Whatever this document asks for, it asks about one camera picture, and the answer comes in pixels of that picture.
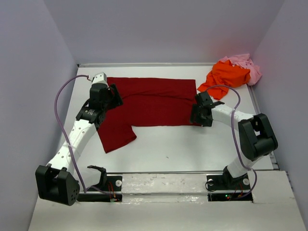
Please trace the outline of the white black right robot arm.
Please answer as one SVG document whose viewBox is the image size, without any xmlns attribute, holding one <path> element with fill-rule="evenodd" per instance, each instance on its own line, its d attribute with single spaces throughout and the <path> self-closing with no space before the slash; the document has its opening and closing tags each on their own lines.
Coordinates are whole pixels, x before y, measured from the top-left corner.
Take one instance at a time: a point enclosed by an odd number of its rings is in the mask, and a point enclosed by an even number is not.
<svg viewBox="0 0 308 231">
<path fill-rule="evenodd" d="M 238 154 L 224 168 L 220 182 L 225 188 L 232 189 L 258 160 L 278 148 L 270 121 L 265 114 L 243 113 L 221 101 L 214 102 L 206 91 L 197 94 L 195 100 L 191 123 L 211 127 L 217 121 L 231 128 Z"/>
</svg>

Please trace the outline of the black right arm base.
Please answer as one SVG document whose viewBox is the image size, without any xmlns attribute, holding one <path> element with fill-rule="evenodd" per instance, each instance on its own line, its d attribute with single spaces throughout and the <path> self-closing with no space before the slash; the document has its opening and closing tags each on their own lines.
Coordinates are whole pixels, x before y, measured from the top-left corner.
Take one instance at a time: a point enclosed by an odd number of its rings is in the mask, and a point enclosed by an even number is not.
<svg viewBox="0 0 308 231">
<path fill-rule="evenodd" d="M 207 175 L 205 189 L 209 202 L 253 201 L 247 174 L 231 183 L 225 182 L 222 174 Z"/>
</svg>

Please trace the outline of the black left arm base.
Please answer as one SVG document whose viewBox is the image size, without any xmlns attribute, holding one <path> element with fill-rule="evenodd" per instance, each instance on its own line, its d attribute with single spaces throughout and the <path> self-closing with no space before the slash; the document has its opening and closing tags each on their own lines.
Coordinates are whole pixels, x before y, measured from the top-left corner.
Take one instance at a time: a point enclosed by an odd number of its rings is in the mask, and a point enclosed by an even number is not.
<svg viewBox="0 0 308 231">
<path fill-rule="evenodd" d="M 83 172 L 86 192 L 81 188 L 78 202 L 121 202 L 123 176 L 108 174 L 104 167 L 87 166 Z"/>
</svg>

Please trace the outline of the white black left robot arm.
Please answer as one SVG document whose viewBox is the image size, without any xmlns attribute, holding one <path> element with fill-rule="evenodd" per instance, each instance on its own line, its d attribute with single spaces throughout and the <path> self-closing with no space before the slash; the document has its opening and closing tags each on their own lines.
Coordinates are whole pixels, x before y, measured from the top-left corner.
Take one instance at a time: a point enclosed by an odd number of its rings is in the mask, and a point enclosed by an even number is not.
<svg viewBox="0 0 308 231">
<path fill-rule="evenodd" d="M 104 167 L 90 165 L 95 171 L 90 179 L 82 178 L 77 167 L 83 150 L 97 133 L 105 119 L 106 112 L 123 104 L 115 84 L 105 81 L 93 83 L 90 97 L 81 107 L 70 134 L 64 134 L 65 142 L 45 166 L 38 166 L 35 177 L 38 195 L 41 199 L 71 206 L 78 199 L 80 191 L 90 188 L 101 191 L 107 183 Z"/>
</svg>

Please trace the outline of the dark red t shirt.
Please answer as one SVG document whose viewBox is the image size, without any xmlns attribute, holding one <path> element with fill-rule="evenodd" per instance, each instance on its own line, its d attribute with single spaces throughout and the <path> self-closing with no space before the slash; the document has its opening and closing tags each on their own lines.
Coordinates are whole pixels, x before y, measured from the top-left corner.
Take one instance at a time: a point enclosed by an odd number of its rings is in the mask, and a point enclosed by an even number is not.
<svg viewBox="0 0 308 231">
<path fill-rule="evenodd" d="M 194 79 L 109 77 L 107 82 L 116 85 L 123 105 L 109 110 L 98 129 L 105 153 L 134 141 L 133 127 L 190 125 Z"/>
</svg>

